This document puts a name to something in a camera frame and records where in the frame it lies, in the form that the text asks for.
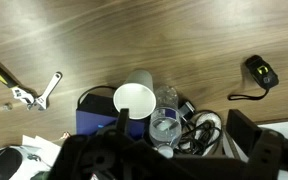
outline black strap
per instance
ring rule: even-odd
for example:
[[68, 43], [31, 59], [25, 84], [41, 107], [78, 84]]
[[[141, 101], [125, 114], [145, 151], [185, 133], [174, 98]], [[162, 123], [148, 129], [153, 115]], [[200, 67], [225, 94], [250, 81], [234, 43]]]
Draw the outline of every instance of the black strap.
[[268, 92], [270, 91], [270, 89], [266, 89], [265, 93], [262, 96], [247, 96], [247, 95], [242, 95], [242, 94], [232, 94], [232, 95], [228, 95], [227, 99], [229, 101], [236, 101], [236, 100], [253, 100], [253, 101], [258, 101], [263, 99]]

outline wooden table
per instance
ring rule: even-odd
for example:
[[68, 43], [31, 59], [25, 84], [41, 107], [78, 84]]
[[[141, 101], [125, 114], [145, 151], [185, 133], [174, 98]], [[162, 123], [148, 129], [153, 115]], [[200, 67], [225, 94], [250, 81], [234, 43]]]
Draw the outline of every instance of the wooden table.
[[[261, 101], [229, 102], [232, 92], [264, 93], [241, 71], [253, 54], [271, 64], [280, 84]], [[56, 71], [64, 75], [45, 112], [27, 111], [0, 83], [0, 147], [20, 143], [22, 134], [48, 140], [74, 134], [79, 95], [96, 85], [119, 86], [139, 68], [152, 73], [155, 87], [174, 86], [224, 121], [232, 108], [256, 122], [285, 119], [288, 2], [4, 0], [0, 62], [39, 94]], [[12, 111], [3, 111], [7, 102]]]

